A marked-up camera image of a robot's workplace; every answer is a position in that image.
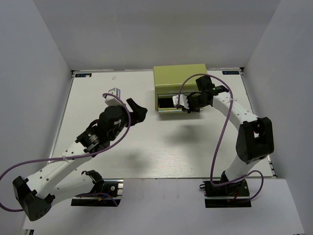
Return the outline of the green metal drawer chest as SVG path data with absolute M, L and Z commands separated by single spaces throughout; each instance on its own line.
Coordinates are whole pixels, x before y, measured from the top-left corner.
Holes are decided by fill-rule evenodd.
M 207 73 L 205 64 L 154 66 L 155 110 L 160 114 L 176 112 L 172 97 L 179 93 L 185 80 L 198 73 Z

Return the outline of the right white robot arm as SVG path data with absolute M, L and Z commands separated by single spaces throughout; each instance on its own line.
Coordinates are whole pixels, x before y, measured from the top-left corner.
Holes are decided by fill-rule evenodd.
M 198 91 L 188 96 L 181 95 L 186 112 L 199 112 L 201 108 L 211 106 L 225 117 L 213 158 L 218 154 L 227 124 L 231 122 L 238 131 L 236 156 L 232 164 L 222 173 L 219 183 L 226 195 L 233 195 L 239 188 L 238 182 L 250 174 L 250 170 L 267 155 L 274 151 L 272 122 L 268 117 L 258 117 L 235 101 L 231 88 L 223 82 L 215 86 L 213 76 L 198 73 L 196 84 Z

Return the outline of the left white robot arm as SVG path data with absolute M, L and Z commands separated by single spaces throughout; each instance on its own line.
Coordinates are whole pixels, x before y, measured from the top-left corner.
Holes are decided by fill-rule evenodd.
M 119 133 L 129 126 L 143 122 L 148 110 L 137 105 L 131 98 L 126 102 L 132 111 L 117 100 L 108 105 L 81 133 L 75 142 L 64 152 L 61 161 L 51 161 L 38 172 L 13 181 L 14 194 L 30 221 L 46 215 L 57 203 L 80 195 L 83 197 L 117 196 L 117 183 L 105 181 L 95 170 L 83 170 L 78 178 L 66 177 L 79 166 L 93 159 L 97 152 L 110 146 Z

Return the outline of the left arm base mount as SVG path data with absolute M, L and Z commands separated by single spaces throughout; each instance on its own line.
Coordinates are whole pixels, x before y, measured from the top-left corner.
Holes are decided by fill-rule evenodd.
M 92 188 L 89 196 L 73 197 L 71 206 L 74 207 L 117 207 L 123 193 L 124 180 L 104 179 Z

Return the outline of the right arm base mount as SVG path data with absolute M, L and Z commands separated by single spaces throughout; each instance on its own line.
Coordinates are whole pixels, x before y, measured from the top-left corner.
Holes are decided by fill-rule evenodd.
M 250 208 L 250 194 L 246 180 L 214 187 L 210 181 L 203 181 L 199 188 L 204 192 L 206 208 Z

